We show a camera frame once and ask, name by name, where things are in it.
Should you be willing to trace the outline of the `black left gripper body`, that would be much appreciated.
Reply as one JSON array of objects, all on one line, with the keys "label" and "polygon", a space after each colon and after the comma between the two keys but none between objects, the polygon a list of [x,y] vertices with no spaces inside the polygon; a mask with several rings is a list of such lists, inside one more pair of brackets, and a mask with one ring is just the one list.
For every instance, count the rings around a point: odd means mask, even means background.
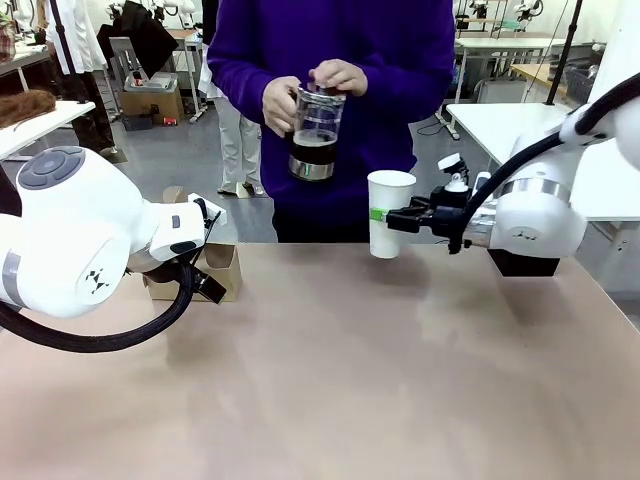
[{"label": "black left gripper body", "polygon": [[203,297],[207,301],[220,304],[226,295],[226,287],[207,270],[192,266],[191,272],[194,275],[194,294]]}]

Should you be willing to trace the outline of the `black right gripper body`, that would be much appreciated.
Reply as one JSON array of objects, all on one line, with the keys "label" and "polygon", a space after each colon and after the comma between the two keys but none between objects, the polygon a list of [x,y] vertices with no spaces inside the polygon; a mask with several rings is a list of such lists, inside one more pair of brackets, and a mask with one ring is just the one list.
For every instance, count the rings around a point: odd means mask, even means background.
[{"label": "black right gripper body", "polygon": [[435,236],[461,241],[463,227],[460,215],[471,198],[471,190],[450,192],[444,186],[436,187],[429,196],[429,209],[425,226]]}]

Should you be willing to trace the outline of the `person's left hand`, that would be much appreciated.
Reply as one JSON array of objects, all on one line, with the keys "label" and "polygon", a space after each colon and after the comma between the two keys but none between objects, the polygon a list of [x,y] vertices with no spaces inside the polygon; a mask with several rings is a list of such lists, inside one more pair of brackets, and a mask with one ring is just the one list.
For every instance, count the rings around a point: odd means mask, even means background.
[{"label": "person's left hand", "polygon": [[350,92],[357,97],[364,96],[368,89],[365,72],[344,60],[325,60],[311,69],[309,74],[313,83],[323,89]]}]

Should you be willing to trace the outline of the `person's right hand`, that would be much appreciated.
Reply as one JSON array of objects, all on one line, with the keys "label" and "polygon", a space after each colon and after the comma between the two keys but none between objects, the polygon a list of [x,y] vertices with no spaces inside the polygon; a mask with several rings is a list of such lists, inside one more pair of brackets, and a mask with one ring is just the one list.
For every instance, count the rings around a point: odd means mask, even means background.
[{"label": "person's right hand", "polygon": [[297,102],[293,95],[299,86],[300,80],[295,76],[278,77],[271,80],[263,91],[264,123],[280,138],[294,129]]}]

